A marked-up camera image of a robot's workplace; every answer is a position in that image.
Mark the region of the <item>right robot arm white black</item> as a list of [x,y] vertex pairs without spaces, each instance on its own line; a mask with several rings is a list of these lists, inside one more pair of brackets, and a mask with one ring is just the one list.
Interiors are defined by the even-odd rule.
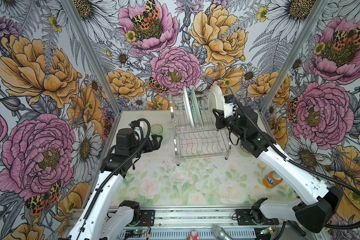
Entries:
[[240,145],[255,158],[270,166],[297,194],[292,203],[259,204],[260,213],[267,219],[279,218],[300,223],[305,229],[319,233],[336,213],[343,193],[338,187],[329,187],[323,177],[316,179],[307,170],[296,166],[270,135],[257,125],[257,114],[245,107],[225,116],[223,110],[212,109],[216,128],[227,129]]

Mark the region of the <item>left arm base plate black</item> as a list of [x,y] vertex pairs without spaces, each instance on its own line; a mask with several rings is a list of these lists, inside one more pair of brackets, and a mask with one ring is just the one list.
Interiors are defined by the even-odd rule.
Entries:
[[155,223],[155,215],[155,210],[140,210],[140,219],[136,226],[147,227],[147,225],[149,225],[150,227],[153,227]]

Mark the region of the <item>cream white plate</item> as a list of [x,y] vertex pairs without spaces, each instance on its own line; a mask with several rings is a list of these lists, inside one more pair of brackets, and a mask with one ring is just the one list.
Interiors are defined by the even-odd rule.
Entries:
[[218,85],[213,85],[210,88],[210,94],[208,98],[208,109],[211,115],[212,120],[215,122],[216,117],[213,113],[213,109],[224,110],[224,104],[222,101],[223,93],[221,88]]

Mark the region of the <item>chrome two-tier dish rack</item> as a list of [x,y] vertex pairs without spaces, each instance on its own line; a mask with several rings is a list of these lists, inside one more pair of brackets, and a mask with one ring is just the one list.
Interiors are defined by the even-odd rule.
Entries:
[[174,127],[174,149],[176,164],[181,160],[198,159],[206,157],[223,157],[228,160],[231,155],[232,144],[228,139],[227,130],[217,130],[208,109],[210,92],[197,93],[199,108],[204,124],[201,126],[196,118],[193,107],[191,90],[188,96],[192,109],[195,127],[192,128],[188,120],[183,95],[170,95],[171,123]]

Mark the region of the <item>pink black patterned bowl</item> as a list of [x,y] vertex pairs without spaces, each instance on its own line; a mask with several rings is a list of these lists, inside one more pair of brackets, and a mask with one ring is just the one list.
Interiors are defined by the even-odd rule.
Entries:
[[249,156],[252,156],[252,155],[253,155],[251,152],[247,151],[247,150],[243,147],[243,145],[240,145],[240,149],[241,149],[242,152],[243,152],[244,154],[246,154],[246,155],[249,155]]

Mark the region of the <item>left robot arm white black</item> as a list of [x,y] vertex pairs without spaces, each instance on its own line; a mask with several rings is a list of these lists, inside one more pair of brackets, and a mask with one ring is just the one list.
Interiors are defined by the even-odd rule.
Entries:
[[116,144],[103,159],[95,190],[67,240],[115,240],[125,227],[139,223],[140,204],[135,201],[123,201],[110,219],[105,218],[128,170],[142,154],[158,150],[162,140],[160,135],[145,133],[142,127],[118,131]]

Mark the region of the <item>clear glass cup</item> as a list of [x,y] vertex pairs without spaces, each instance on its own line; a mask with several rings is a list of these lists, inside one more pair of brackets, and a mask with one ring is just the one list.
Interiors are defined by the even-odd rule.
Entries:
[[146,124],[144,121],[139,122],[139,130],[142,137],[146,136]]

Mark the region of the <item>green tinted glass cup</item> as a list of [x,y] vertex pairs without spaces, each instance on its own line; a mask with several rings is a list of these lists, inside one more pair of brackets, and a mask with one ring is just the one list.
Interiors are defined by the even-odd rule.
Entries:
[[164,128],[162,125],[160,124],[155,124],[153,126],[151,126],[151,135],[157,135],[157,136],[162,136],[163,135],[163,131],[164,131]]

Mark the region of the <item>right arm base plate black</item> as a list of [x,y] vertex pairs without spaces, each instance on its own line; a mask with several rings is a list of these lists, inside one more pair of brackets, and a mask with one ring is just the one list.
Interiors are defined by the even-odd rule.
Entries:
[[239,226],[279,225],[278,219],[267,219],[263,214],[252,209],[236,209],[231,219],[237,221]]

